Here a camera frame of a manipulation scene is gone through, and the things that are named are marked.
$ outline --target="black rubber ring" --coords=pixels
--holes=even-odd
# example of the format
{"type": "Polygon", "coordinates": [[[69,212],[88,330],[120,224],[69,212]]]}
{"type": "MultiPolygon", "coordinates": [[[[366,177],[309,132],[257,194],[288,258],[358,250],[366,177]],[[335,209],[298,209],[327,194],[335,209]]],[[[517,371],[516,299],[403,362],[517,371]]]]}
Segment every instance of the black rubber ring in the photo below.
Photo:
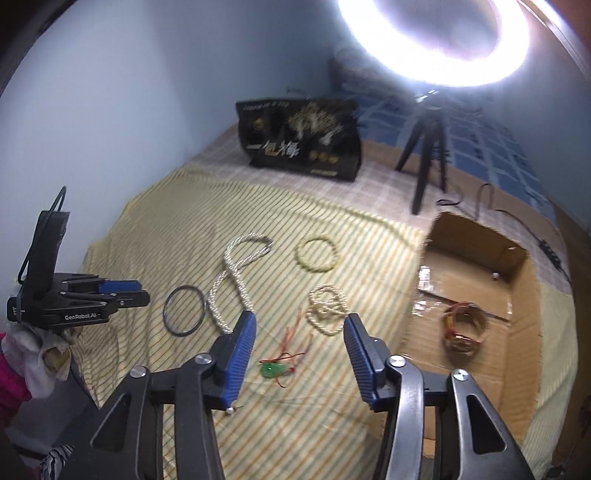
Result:
{"type": "Polygon", "coordinates": [[[172,292],[170,292],[168,294],[168,297],[166,297],[166,301],[164,302],[164,307],[162,308],[162,322],[164,323],[164,328],[166,328],[168,330],[168,332],[172,336],[175,336],[175,337],[182,338],[182,337],[186,337],[188,335],[191,335],[203,323],[203,320],[205,319],[205,311],[206,310],[207,310],[207,300],[205,299],[205,294],[202,292],[202,290],[199,287],[196,287],[195,285],[181,285],[180,287],[177,287],[172,292]],[[168,303],[181,290],[193,290],[193,291],[196,291],[197,294],[199,295],[199,298],[201,299],[201,305],[203,307],[202,310],[201,310],[201,315],[199,316],[199,319],[197,320],[197,323],[191,329],[187,330],[186,332],[178,332],[178,331],[174,330],[168,324],[168,311],[167,311],[167,309],[168,309],[168,303]]]}

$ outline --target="green jade pendant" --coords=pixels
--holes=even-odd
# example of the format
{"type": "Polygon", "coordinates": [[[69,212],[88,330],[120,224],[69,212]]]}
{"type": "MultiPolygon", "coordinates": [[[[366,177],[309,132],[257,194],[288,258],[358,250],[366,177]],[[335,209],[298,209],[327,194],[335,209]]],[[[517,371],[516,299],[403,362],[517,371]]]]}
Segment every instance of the green jade pendant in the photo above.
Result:
{"type": "Polygon", "coordinates": [[[261,375],[265,378],[275,378],[285,373],[289,367],[277,362],[269,362],[261,365],[261,375]]]}

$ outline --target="metal screw head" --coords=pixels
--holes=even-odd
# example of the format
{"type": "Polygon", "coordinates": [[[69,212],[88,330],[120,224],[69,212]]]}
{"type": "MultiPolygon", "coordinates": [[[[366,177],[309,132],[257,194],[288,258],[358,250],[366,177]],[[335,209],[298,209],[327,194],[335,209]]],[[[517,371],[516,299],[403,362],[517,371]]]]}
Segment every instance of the metal screw head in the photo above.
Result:
{"type": "Polygon", "coordinates": [[[468,380],[470,374],[466,372],[463,368],[458,368],[453,371],[453,378],[463,382],[464,380],[468,380]]]}
{"type": "Polygon", "coordinates": [[[212,356],[209,353],[198,353],[195,355],[195,363],[199,365],[207,365],[212,362],[212,356]]]}
{"type": "Polygon", "coordinates": [[[404,367],[406,359],[401,355],[392,355],[388,358],[388,363],[393,367],[404,367]]]}
{"type": "Polygon", "coordinates": [[[131,372],[129,372],[129,374],[133,378],[142,378],[146,374],[146,367],[142,367],[141,365],[136,365],[135,367],[133,367],[131,369],[131,372]]]}

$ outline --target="pink fabric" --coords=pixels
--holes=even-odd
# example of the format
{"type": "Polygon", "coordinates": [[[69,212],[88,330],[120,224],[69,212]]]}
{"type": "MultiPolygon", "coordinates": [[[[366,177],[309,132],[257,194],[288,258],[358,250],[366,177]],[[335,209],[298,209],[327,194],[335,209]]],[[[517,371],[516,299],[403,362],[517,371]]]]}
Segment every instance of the pink fabric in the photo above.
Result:
{"type": "MultiPolygon", "coordinates": [[[[0,333],[0,340],[5,336],[6,333],[0,333]]],[[[25,379],[8,365],[0,352],[0,427],[8,427],[22,402],[30,399],[25,379]]]]}

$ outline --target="tripod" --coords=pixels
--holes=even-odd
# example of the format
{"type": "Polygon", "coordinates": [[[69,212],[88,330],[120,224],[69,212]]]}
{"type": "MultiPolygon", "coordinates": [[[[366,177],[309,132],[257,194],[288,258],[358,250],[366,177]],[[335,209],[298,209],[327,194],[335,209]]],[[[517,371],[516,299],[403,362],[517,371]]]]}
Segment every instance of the tripod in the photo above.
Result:
{"type": "Polygon", "coordinates": [[[434,95],[423,95],[421,100],[424,100],[424,106],[421,111],[419,120],[413,127],[413,131],[404,146],[404,151],[398,160],[396,170],[401,171],[404,164],[407,162],[412,153],[418,139],[424,134],[423,152],[421,153],[421,164],[418,170],[417,189],[414,192],[413,204],[411,211],[413,215],[418,215],[423,204],[423,196],[425,195],[425,188],[429,178],[429,169],[431,168],[431,159],[433,158],[433,150],[437,144],[439,150],[439,164],[441,171],[441,189],[446,191],[446,143],[445,132],[443,130],[443,114],[442,109],[434,95]]]}

